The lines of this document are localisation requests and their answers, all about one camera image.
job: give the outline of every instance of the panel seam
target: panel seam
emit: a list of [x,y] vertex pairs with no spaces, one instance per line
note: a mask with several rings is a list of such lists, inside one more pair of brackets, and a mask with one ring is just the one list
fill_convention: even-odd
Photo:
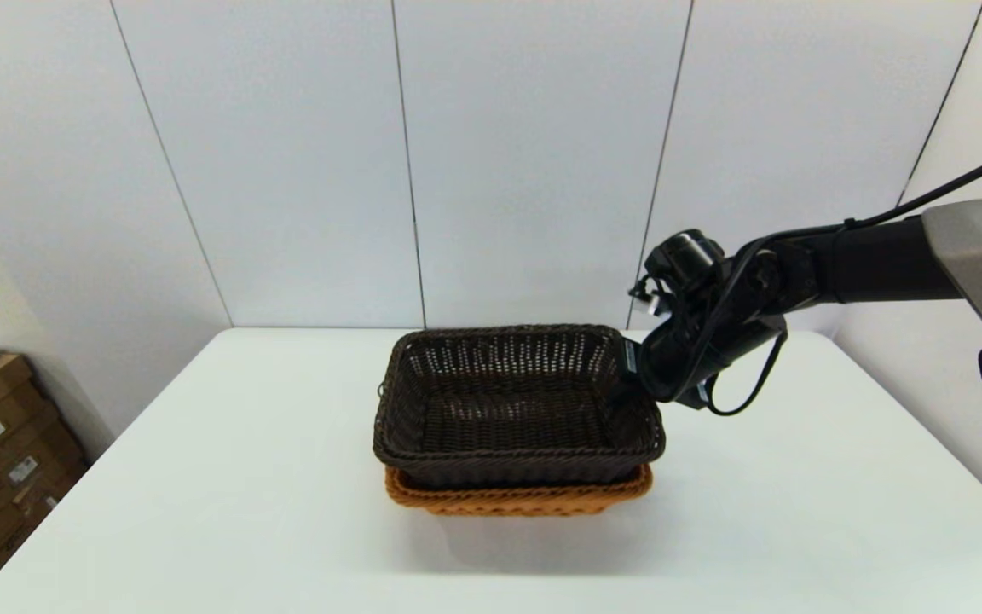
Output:
[[950,85],[946,85],[946,93],[942,96],[942,102],[939,104],[939,110],[934,114],[934,121],[931,122],[931,129],[927,130],[927,137],[923,139],[922,147],[919,147],[919,154],[916,155],[916,163],[911,166],[911,172],[908,174],[908,178],[904,180],[904,187],[900,189],[900,195],[897,197],[897,202],[893,209],[900,206],[904,202],[904,196],[908,193],[908,187],[911,186],[911,178],[915,177],[916,170],[919,168],[919,162],[923,159],[923,153],[927,151],[927,145],[931,142],[931,136],[934,136],[934,129],[939,125],[939,119],[942,118],[942,109],[946,108],[946,101],[950,99],[950,92],[954,89],[954,83],[957,82],[957,75],[962,70],[962,65],[965,63],[965,55],[968,53],[969,45],[972,43],[972,38],[975,36],[975,27],[979,25],[979,16],[982,15],[982,1],[979,3],[979,10],[975,13],[975,19],[972,20],[972,30],[969,31],[968,39],[965,42],[965,47],[962,48],[962,55],[957,60],[957,67],[954,67],[954,75],[950,77]]
[[419,307],[426,327],[426,296],[422,282],[422,259],[419,255],[419,222],[416,217],[416,188],[412,179],[412,147],[408,143],[408,110],[404,104],[404,72],[401,70],[401,35],[396,24],[396,0],[389,0],[393,12],[393,46],[396,48],[396,81],[401,89],[401,120],[404,122],[404,156],[408,164],[408,197],[412,202],[412,234],[416,241],[416,272],[419,275]]
[[[681,73],[685,67],[685,52],[689,48],[689,30],[692,28],[692,11],[695,8],[695,0],[689,2],[689,14],[685,20],[685,37],[681,39],[681,54],[677,59],[677,77],[673,79],[673,93],[669,97],[669,115],[666,116],[666,132],[661,137],[661,152],[658,154],[658,171],[654,175],[654,190],[650,192],[650,209],[646,212],[646,226],[643,229],[643,245],[638,249],[638,263],[635,264],[635,276],[638,279],[639,270],[643,268],[643,255],[646,253],[646,241],[650,238],[650,220],[654,217],[654,203],[658,198],[658,183],[661,180],[661,165],[666,160],[666,146],[669,144],[669,129],[673,124],[673,106],[677,104],[677,90],[681,85]],[[634,298],[627,305],[627,325],[625,329],[631,327],[631,317],[634,311]]]
[[222,295],[222,288],[218,285],[218,277],[215,276],[214,267],[211,267],[211,260],[207,257],[207,250],[203,247],[203,240],[199,237],[199,229],[195,227],[195,220],[192,217],[191,210],[188,209],[188,200],[184,199],[184,191],[180,188],[180,180],[176,179],[176,171],[172,168],[172,162],[169,159],[169,152],[165,148],[165,141],[161,140],[161,132],[157,128],[157,121],[153,119],[153,110],[149,106],[149,100],[147,99],[147,91],[143,89],[143,82],[139,78],[139,70],[136,69],[136,60],[131,57],[131,48],[128,46],[128,38],[124,35],[124,25],[120,24],[120,15],[116,11],[116,3],[113,0],[108,0],[108,5],[113,9],[113,18],[116,20],[116,28],[120,31],[120,40],[124,43],[124,52],[128,55],[128,63],[131,65],[131,73],[136,77],[136,85],[139,86],[139,93],[143,98],[143,105],[147,108],[147,116],[151,120],[151,126],[153,127],[153,135],[157,137],[157,144],[161,147],[161,156],[165,159],[165,166],[169,170],[169,176],[172,177],[172,185],[176,187],[176,195],[180,198],[180,206],[184,210],[184,215],[188,217],[188,226],[191,226],[192,235],[195,237],[195,244],[199,245],[199,253],[203,256],[203,264],[206,265],[207,273],[211,276],[211,283],[214,284],[215,293],[218,295],[218,302],[222,304],[222,311],[225,311],[226,320],[229,322],[229,326],[234,326],[234,318],[229,314],[229,307],[226,305],[226,299]]

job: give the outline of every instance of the white table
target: white table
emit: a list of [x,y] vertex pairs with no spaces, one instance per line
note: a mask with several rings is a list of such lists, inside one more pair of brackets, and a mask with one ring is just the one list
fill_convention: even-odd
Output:
[[982,486],[826,338],[792,335],[740,416],[663,408],[643,499],[474,519],[386,497],[399,335],[218,335],[0,572],[0,613],[982,613]]

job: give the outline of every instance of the stacked baskets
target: stacked baskets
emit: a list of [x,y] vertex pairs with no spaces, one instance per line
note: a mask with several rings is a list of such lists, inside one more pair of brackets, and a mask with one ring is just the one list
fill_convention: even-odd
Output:
[[467,516],[573,516],[646,494],[665,450],[648,397],[608,404],[619,332],[428,330],[399,339],[374,454],[398,504]]

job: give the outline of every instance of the black cable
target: black cable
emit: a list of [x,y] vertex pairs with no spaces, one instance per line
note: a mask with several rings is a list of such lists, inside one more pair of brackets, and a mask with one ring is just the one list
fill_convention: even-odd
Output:
[[[901,215],[904,215],[905,213],[912,213],[912,211],[919,209],[919,207],[942,198],[944,195],[950,194],[950,192],[957,191],[960,188],[969,185],[969,183],[975,182],[975,180],[980,179],[981,177],[982,165],[979,165],[977,168],[973,168],[973,170],[966,172],[966,174],[963,174],[956,179],[952,179],[951,182],[944,183],[944,185],[938,186],[930,192],[921,195],[921,197],[905,202],[904,205],[893,207],[893,209],[890,209],[885,213],[865,218],[865,220],[848,220],[843,224],[815,226],[810,227],[809,229],[783,230],[783,232],[761,237],[758,240],[751,242],[751,244],[746,245],[740,250],[740,252],[737,253],[736,265],[734,265],[731,275],[725,281],[725,286],[722,288],[722,294],[719,296],[718,302],[714,304],[713,309],[710,310],[707,319],[704,322],[704,326],[702,326],[702,330],[699,331],[699,335],[696,338],[696,343],[693,346],[692,353],[690,353],[689,362],[687,362],[687,364],[690,365],[690,368],[687,369],[685,376],[682,378],[681,385],[679,385],[677,393],[673,394],[673,399],[678,399],[678,397],[685,393],[685,390],[689,388],[689,382],[692,381],[693,374],[695,374],[696,370],[699,368],[699,362],[702,362],[707,345],[709,345],[710,339],[712,339],[714,336],[714,329],[717,329],[718,322],[721,321],[722,312],[725,311],[726,304],[728,304],[730,300],[730,295],[733,294],[733,288],[736,287],[737,283],[741,280],[741,276],[744,275],[745,269],[748,268],[749,262],[752,261],[757,252],[760,252],[760,249],[763,249],[764,245],[776,240],[790,240],[790,238],[798,238],[806,235],[839,233],[847,229],[865,229],[865,227],[876,226],[877,224],[888,222],[889,220],[895,220],[895,218],[901,217]],[[777,343],[775,349],[772,349],[774,356],[769,358],[769,361],[771,361],[772,358],[778,358],[779,347],[781,347],[781,343]],[[763,380],[766,378],[767,373],[763,373],[763,379],[759,382],[760,387],[764,384]],[[752,402],[753,397],[755,397],[755,393],[749,397],[748,403]],[[740,412],[747,406],[748,405],[744,405],[744,407],[738,408],[736,411]]]
[[787,343],[788,337],[790,337],[788,331],[782,331],[779,333],[779,337],[776,337],[775,344],[771,346],[771,354],[768,354],[767,362],[764,362],[764,368],[760,370],[760,376],[756,378],[756,387],[753,388],[751,394],[748,394],[748,399],[745,399],[745,402],[741,403],[739,407],[729,409],[729,411],[722,411],[722,409],[714,407],[714,385],[718,382],[718,374],[710,376],[710,379],[704,385],[704,390],[707,392],[707,408],[710,409],[710,413],[720,416],[736,416],[745,411],[748,405],[752,405],[753,401],[756,400],[757,394],[760,394],[760,389],[764,388],[764,382],[767,381],[767,376],[771,374],[771,367],[774,367],[775,362],[778,361],[779,351],[783,349],[783,343]]
[[919,198],[912,199],[905,202],[904,205],[897,206],[895,209],[886,211],[881,215],[875,215],[875,217],[868,217],[866,220],[861,220],[855,222],[853,227],[855,229],[864,229],[866,226],[874,226],[881,224],[881,222],[888,222],[889,220],[895,220],[897,217],[901,217],[905,213],[911,213],[912,211],[919,209],[920,206],[927,205],[932,201],[938,200],[944,197],[944,195],[949,194],[963,188],[971,182],[982,177],[982,165],[973,170],[966,172],[966,174],[952,180],[952,182],[945,183],[943,186],[938,186],[937,188],[928,191],[926,194],[921,195]]

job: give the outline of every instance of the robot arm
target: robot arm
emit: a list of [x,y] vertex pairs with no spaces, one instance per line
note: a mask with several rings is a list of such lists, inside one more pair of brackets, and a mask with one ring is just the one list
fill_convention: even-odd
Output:
[[[710,407],[717,374],[776,340],[763,384],[786,341],[783,314],[821,303],[966,298],[982,318],[982,200],[938,206],[923,217],[849,221],[752,241],[732,258],[698,230],[673,235],[644,262],[630,294],[668,315],[641,345],[625,347],[627,389],[659,401]],[[979,354],[982,374],[982,352]]]

